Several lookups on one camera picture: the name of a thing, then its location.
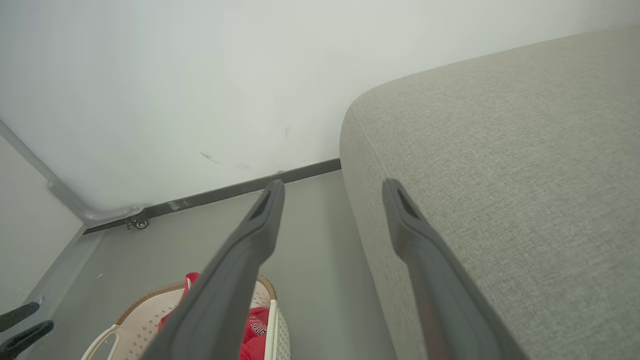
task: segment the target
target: laundry basket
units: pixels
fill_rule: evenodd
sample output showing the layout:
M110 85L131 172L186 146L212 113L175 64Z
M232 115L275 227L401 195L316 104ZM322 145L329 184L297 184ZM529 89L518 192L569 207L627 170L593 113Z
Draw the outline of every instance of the laundry basket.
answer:
M90 360L106 339L116 338L108 360L135 360L145 351L157 334L160 319L170 313L180 302L184 283L176 282L152 291L136 301L118 321L100 334L86 350L82 360ZM289 330L278 308L276 291L271 282L258 275L251 307L269 309L265 360L289 360Z

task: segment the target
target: gray sofa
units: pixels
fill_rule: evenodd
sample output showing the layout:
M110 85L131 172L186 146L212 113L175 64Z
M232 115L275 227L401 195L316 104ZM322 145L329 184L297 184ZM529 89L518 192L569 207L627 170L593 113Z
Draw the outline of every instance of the gray sofa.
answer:
M398 360L426 351L386 177L531 359L640 357L640 27L374 88L346 114L340 159Z

